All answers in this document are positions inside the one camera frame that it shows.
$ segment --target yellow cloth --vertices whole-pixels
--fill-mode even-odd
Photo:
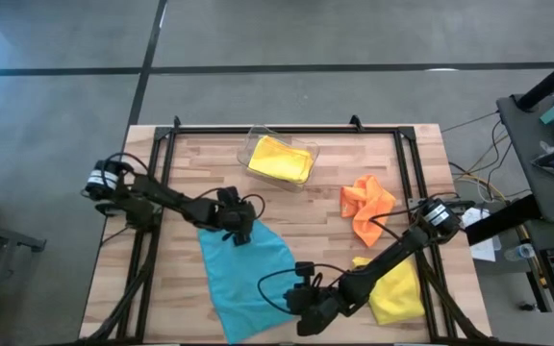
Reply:
[[[256,144],[249,168],[269,177],[303,184],[313,164],[309,151],[290,148],[271,136],[263,136]]]
[[[354,267],[366,265],[371,259],[356,257]],[[375,283],[369,296],[369,306],[377,324],[384,325],[424,314],[420,301],[420,283],[410,259],[405,259]]]

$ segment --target blue cloth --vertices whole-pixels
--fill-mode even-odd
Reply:
[[[270,306],[258,292],[258,280],[270,273],[294,268],[294,257],[284,240],[260,221],[255,221],[251,242],[235,247],[225,231],[198,232],[202,246],[211,300],[228,343],[245,338],[292,319]],[[283,295],[302,279],[293,272],[262,283],[264,295],[286,309]]]

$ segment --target gray floor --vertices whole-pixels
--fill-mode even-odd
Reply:
[[[157,3],[0,0],[0,68],[141,66]],[[170,0],[154,65],[359,62],[554,62],[554,0]],[[343,123],[357,114],[446,128],[548,72],[152,76],[139,123]],[[79,191],[94,161],[120,149],[137,82],[0,77],[0,224],[48,238],[44,253],[18,254],[0,344],[78,334],[104,222]],[[473,164],[496,121],[445,134],[449,158]],[[513,153],[493,183],[506,193],[527,187]],[[553,313],[515,309],[532,299],[524,275],[480,282],[495,336],[554,344]]]

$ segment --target wooden table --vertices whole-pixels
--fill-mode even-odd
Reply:
[[[148,161],[155,126],[133,126],[125,151]],[[454,191],[438,125],[415,125],[418,150],[429,194]],[[266,200],[262,221],[281,235],[297,260],[327,262],[349,268],[356,256],[373,258],[394,242],[384,233],[372,248],[354,234],[350,219],[340,217],[340,188],[364,174],[374,174],[396,197],[394,210],[404,209],[404,194],[389,135],[295,135],[320,146],[312,178],[304,191],[292,193],[245,174],[236,152],[243,135],[177,135],[169,187],[195,196],[216,186],[234,185],[240,195],[259,193]],[[409,150],[406,155],[412,184],[416,183]],[[140,172],[142,168],[130,162]],[[107,223],[104,237],[123,227],[124,219]],[[392,216],[388,226],[398,232],[406,216]],[[95,331],[121,297],[125,287],[134,233],[124,233],[100,250],[80,336]],[[483,333],[491,330],[466,236],[441,246],[448,289],[464,313]],[[323,271],[325,282],[338,273]],[[434,307],[442,331],[440,303]],[[134,307],[130,333],[136,325]],[[339,316],[322,334],[296,335],[295,320],[247,339],[247,342],[424,342],[424,317],[378,326],[368,307],[349,318]],[[209,296],[207,277],[196,230],[181,215],[165,213],[147,319],[145,342],[225,342]]]

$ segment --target cable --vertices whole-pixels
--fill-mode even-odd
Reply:
[[[190,202],[191,202],[191,201],[195,201],[195,200],[197,200],[197,199],[200,199],[200,198],[202,198],[202,197],[208,195],[208,194],[211,193],[211,192],[219,191],[219,190],[221,190],[222,188],[223,188],[223,187],[210,188],[210,189],[208,189],[208,190],[206,190],[206,191],[200,193],[199,195],[193,197],[193,198],[190,200]]]
[[[257,220],[257,219],[260,218],[260,216],[262,216],[262,214],[264,214],[264,209],[266,208],[266,202],[264,201],[264,198],[262,198],[261,195],[256,194],[256,193],[250,193],[250,194],[246,195],[245,197],[241,198],[241,201],[244,201],[245,199],[247,199],[249,197],[257,197],[262,202],[262,210],[260,210],[260,213],[258,214],[258,216],[256,216],[256,220]]]
[[[500,123],[501,123],[501,120],[497,121],[497,123],[495,123],[495,126],[492,127],[492,131],[491,131],[492,147],[493,147],[493,149],[495,149],[495,155],[496,155],[495,160],[494,160],[493,162],[487,164],[487,165],[484,166],[484,167],[480,167],[480,168],[478,168],[478,169],[476,169],[476,170],[471,170],[471,169],[473,169],[473,167],[477,164],[477,163],[474,163],[474,166],[472,166],[471,168],[469,168],[469,170],[467,171],[469,174],[474,173],[474,172],[481,171],[481,170],[483,170],[483,169],[485,169],[485,168],[489,168],[489,167],[491,167],[492,165],[496,164],[497,161],[499,160],[499,149],[497,149],[497,141],[495,140],[495,129],[497,129],[497,126],[499,126]]]
[[[102,240],[102,242],[100,243],[100,247],[104,246],[104,244],[106,244],[107,241],[111,240],[112,238],[116,237],[117,235],[122,234],[123,232],[125,232],[129,229],[130,228],[126,226],[123,230],[121,230],[121,231],[115,233],[114,235],[111,235],[111,236],[107,237],[106,239]]]
[[[511,193],[511,194],[504,195],[504,197],[506,197],[506,198],[508,198],[508,197],[514,197],[514,196],[519,195],[519,194],[521,194],[521,193],[523,193],[523,192],[531,192],[531,189],[530,189],[530,188],[525,188],[525,189],[523,189],[523,190],[521,190],[521,191],[519,191],[519,192],[515,192],[515,193]]]
[[[447,128],[447,129],[445,129],[445,130],[442,130],[441,132],[442,132],[443,134],[444,134],[444,133],[447,133],[448,131],[451,131],[451,130],[454,130],[454,129],[458,129],[458,128],[462,127],[462,126],[465,126],[465,125],[467,125],[467,124],[471,124],[471,123],[473,123],[473,122],[482,120],[482,119],[484,119],[484,118],[488,118],[489,116],[491,116],[491,115],[493,115],[493,114],[497,114],[497,113],[499,113],[499,111],[494,111],[494,112],[492,112],[492,113],[482,115],[482,116],[477,117],[477,118],[475,118],[475,119],[468,120],[468,121],[466,121],[466,122],[464,122],[464,123],[462,123],[462,124],[449,127],[449,128]]]
[[[457,179],[454,181],[455,183],[460,183],[460,182],[463,182],[463,183],[470,183],[470,184],[474,184],[476,185],[476,190],[478,191],[478,196],[480,196],[480,199],[482,199],[483,201],[483,204],[486,204],[486,203],[489,203],[490,201],[487,199],[487,197],[484,197],[482,195],[482,190],[480,189],[480,187],[482,188],[487,188],[487,185],[486,184],[483,184],[483,180],[480,179],[480,181],[478,181],[478,177],[475,177],[475,176],[464,176],[460,179]]]
[[[512,148],[512,142],[510,142],[510,144],[508,145],[508,148],[506,148],[506,152],[504,153],[503,158],[501,158],[501,162],[499,163],[499,165],[496,166],[494,169],[492,169],[491,172],[489,172],[489,176],[487,177],[487,192],[491,196],[491,199],[492,199],[492,195],[491,195],[491,188],[489,187],[489,184],[491,183],[492,172],[496,171],[501,167],[502,164],[504,164],[504,160],[506,159],[506,157],[508,157],[508,152],[510,152],[511,148]]]
[[[508,138],[508,135],[505,135],[505,136],[500,137],[498,140],[495,141],[494,145],[497,145],[497,144],[501,143],[501,142],[502,142],[504,139],[506,139],[506,138]],[[485,167],[482,167],[482,168],[479,168],[479,169],[476,169],[476,170],[472,170],[472,169],[475,168],[475,166],[477,166],[478,163],[480,163],[480,161],[482,161],[482,160],[484,159],[484,157],[493,149],[494,145],[491,144],[491,145],[489,146],[489,148],[487,149],[487,151],[486,151],[484,154],[482,154],[482,156],[481,156],[480,158],[478,158],[478,160],[476,161],[476,163],[474,163],[474,164],[469,168],[469,170],[466,170],[466,171],[469,172],[469,173],[475,173],[475,172],[478,172],[478,171],[480,171],[480,170],[482,170],[482,169],[489,168],[488,166],[485,166]]]
[[[379,222],[377,222],[377,221],[375,221],[375,220],[372,220],[372,219],[369,219],[369,222],[372,223],[372,224],[374,224],[375,226],[381,228],[382,230],[388,232],[389,235],[392,235],[392,236],[396,239],[396,241],[398,241],[398,242],[403,241],[403,239],[401,239],[401,237],[400,237],[399,235],[397,235],[394,231],[392,231],[392,230],[389,229],[388,227],[382,225],[381,223],[379,223]]]
[[[473,175],[464,175],[463,177],[461,177],[459,179],[455,179],[455,182],[458,182],[458,181],[468,181],[468,182],[471,182],[473,184],[479,184],[479,185],[484,183],[484,185],[482,185],[482,187],[487,186],[487,181],[485,181],[482,178],[473,176]],[[505,196],[503,195],[503,193],[501,193],[501,191],[499,189],[497,189],[492,184],[489,184],[489,186],[495,191],[495,193],[497,193],[497,195],[499,195],[499,198],[501,198],[502,201],[506,200]]]
[[[102,176],[102,183],[105,185],[105,186],[108,186],[108,182],[106,181],[106,165],[112,161],[112,159],[116,158],[117,156],[123,158],[123,157],[128,157],[128,158],[131,158],[132,160],[136,161],[140,166],[142,166],[142,168],[144,168],[144,170],[146,171],[146,175],[149,177],[149,179],[152,179],[152,180],[155,180],[154,177],[151,177],[149,176],[149,168],[146,166],[146,164],[144,164],[144,162],[142,162],[141,159],[139,159],[137,156],[135,155],[132,155],[132,154],[128,154],[128,153],[124,153],[124,152],[120,152],[120,153],[114,153],[112,155],[110,155],[109,157],[107,157],[105,160],[104,160],[104,163],[102,163],[102,169],[100,170],[101,172],[101,176]]]
[[[269,278],[272,278],[274,276],[277,276],[277,275],[281,275],[281,274],[286,274],[286,273],[291,273],[291,272],[294,272],[296,270],[303,270],[303,269],[309,269],[309,268],[316,268],[316,267],[325,267],[325,268],[331,268],[331,269],[335,269],[337,270],[338,272],[340,272],[341,274],[343,275],[358,275],[358,274],[354,274],[354,273],[349,273],[349,272],[346,272],[345,270],[335,266],[335,265],[332,265],[332,264],[326,264],[326,263],[314,263],[314,264],[310,264],[310,265],[305,265],[305,266],[301,266],[301,267],[298,267],[298,268],[292,268],[292,269],[284,269],[284,270],[279,270],[279,271],[276,271],[274,273],[270,273],[268,275],[264,275],[263,277],[261,277],[259,280],[258,280],[258,292],[260,293],[260,295],[262,296],[262,298],[272,307],[278,309],[279,311],[283,312],[283,313],[287,313],[287,314],[290,314],[290,315],[296,315],[295,313],[292,313],[291,311],[287,310],[287,309],[283,309],[281,308],[280,306],[278,306],[277,304],[273,303],[270,299],[268,299],[268,297],[266,297],[266,295],[264,294],[264,292],[262,291],[262,287],[261,287],[261,284],[264,280],[266,279],[269,279]]]
[[[465,170],[464,168],[462,168],[462,167],[461,167],[460,165],[458,165],[457,163],[455,163],[455,162],[450,162],[450,161],[449,161],[448,164],[451,165],[451,166],[453,166],[453,167],[455,167],[455,168],[457,168],[457,169],[460,170],[461,172],[467,174],[467,170]]]
[[[432,194],[431,196],[427,197],[426,199],[429,200],[429,199],[433,199],[433,198],[438,197],[438,196],[449,195],[449,194],[453,194],[453,195],[459,197],[459,193],[457,193],[457,192],[439,192],[439,193]],[[420,208],[422,206],[423,205],[420,204],[420,205],[417,205],[415,207],[412,207],[412,208],[409,208],[409,209],[406,209],[406,210],[393,211],[393,212],[387,212],[387,213],[383,213],[383,214],[373,215],[373,216],[369,217],[369,221],[376,220],[376,219],[378,219],[380,217],[384,217],[384,216],[393,216],[393,215],[398,215],[398,214],[406,213],[406,212],[409,212],[409,211],[417,210],[418,208]]]
[[[322,279],[324,279],[324,274],[317,273],[312,281],[312,287],[318,288],[322,284]]]

